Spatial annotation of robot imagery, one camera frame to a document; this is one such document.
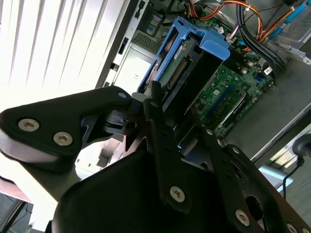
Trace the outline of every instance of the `motherboard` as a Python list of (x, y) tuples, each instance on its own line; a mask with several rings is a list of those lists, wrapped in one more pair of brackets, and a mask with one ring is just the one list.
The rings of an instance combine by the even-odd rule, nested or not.
[[(193, 20), (198, 28), (215, 29), (224, 36), (230, 28), (216, 19)], [(203, 88), (194, 103), (202, 123), (218, 137), (224, 137), (234, 124), (258, 100), (274, 89), (274, 78), (268, 64), (253, 52), (244, 52), (238, 37), (228, 40), (230, 57), (218, 68), (213, 82)]]

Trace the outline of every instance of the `wire bundle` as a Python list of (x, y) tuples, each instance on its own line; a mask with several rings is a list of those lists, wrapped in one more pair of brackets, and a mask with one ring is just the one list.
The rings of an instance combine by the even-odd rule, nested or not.
[(184, 0), (184, 6), (186, 8), (188, 18), (198, 18), (198, 14), (191, 0)]
[(247, 45), (248, 48), (259, 54), (261, 57), (263, 57), (266, 62), (269, 64), (269, 66), (272, 68), (274, 73), (277, 75), (280, 72), (282, 72), (285, 69), (285, 63), (280, 58), (279, 55), (277, 55), (274, 51), (272, 51), (270, 48), (266, 47), (265, 45), (261, 44), (261, 40), (264, 38), (265, 34), (262, 33), (262, 29), (259, 30), (258, 33), (258, 39), (257, 41), (251, 33), (248, 31), (246, 25), (245, 25), (245, 19), (244, 19), (244, 8), (245, 6), (242, 4), (237, 5), (236, 7), (236, 15), (237, 20), (240, 28), (240, 32), (242, 35), (242, 39)]
[(263, 42), (295, 9), (297, 9), (297, 7), (298, 6), (293, 7), (290, 11), (286, 12), (275, 23), (273, 23), (268, 29), (266, 29), (259, 41)]
[(257, 37), (259, 37), (261, 32), (262, 32), (262, 20), (260, 18), (259, 12), (254, 7), (252, 7), (251, 5), (249, 5), (249, 4), (247, 4), (246, 2), (243, 2), (243, 1), (239, 1), (239, 0), (224, 0), (222, 2), (222, 4), (220, 6), (218, 6), (218, 7), (216, 7), (210, 15), (201, 17), (200, 19), (202, 21), (203, 20), (209, 20), (209, 19), (213, 18), (215, 15), (217, 15), (220, 12), (220, 9), (224, 5), (232, 5), (232, 4), (245, 6), (247, 10), (252, 10), (254, 12), (254, 14), (257, 15), (257, 18), (258, 18)]

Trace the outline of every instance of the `gray metal panel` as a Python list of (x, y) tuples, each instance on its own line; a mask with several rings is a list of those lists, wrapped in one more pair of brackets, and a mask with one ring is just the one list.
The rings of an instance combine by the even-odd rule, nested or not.
[(311, 36), (311, 7), (306, 7), (274, 40), (296, 49), (303, 46)]
[[(311, 41), (303, 49), (311, 51)], [(239, 146), (249, 158), (259, 157), (309, 108), (311, 67), (296, 60), (276, 79), (276, 89), (268, 91), (237, 122), (225, 141)]]

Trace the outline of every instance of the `pci slot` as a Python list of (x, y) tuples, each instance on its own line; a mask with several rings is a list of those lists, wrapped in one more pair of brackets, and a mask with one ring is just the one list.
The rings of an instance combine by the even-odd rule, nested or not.
[(241, 96), (241, 99), (237, 102), (237, 104), (232, 108), (232, 110), (225, 116), (225, 118), (222, 120), (220, 125), (229, 125), (228, 124), (228, 119), (231, 118), (231, 116), (238, 111), (241, 106), (243, 106), (243, 102), (245, 101), (245, 98), (247, 96), (247, 93), (245, 90), (241, 87), (238, 87), (237, 90), (239, 91), (239, 94)]

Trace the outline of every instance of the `black bracket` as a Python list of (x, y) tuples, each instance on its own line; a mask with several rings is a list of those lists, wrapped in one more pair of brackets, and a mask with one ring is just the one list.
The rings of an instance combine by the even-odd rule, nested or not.
[(266, 232), (290, 233), (289, 228), (292, 226), (299, 233), (303, 232), (303, 228), (311, 232), (311, 228), (306, 225), (243, 151), (234, 145), (227, 145), (223, 151), (229, 155), (232, 164), (240, 172), (238, 181), (244, 198), (247, 200), (250, 197), (255, 197), (260, 204)]
[[(155, 172), (160, 200), (181, 213), (188, 213), (191, 195), (181, 179), (181, 160), (172, 129), (165, 124), (161, 86), (152, 82), (152, 99), (132, 99), (116, 86), (5, 110), (0, 114), (0, 149), (8, 157), (51, 172), (65, 172), (74, 166), (82, 148), (109, 139), (114, 133), (124, 135), (125, 156), (146, 141), (147, 151), (155, 158)], [(38, 129), (20, 127), (20, 121), (32, 119)], [(72, 142), (59, 145), (54, 139), (66, 132)], [(173, 199), (171, 187), (183, 190), (185, 199)]]

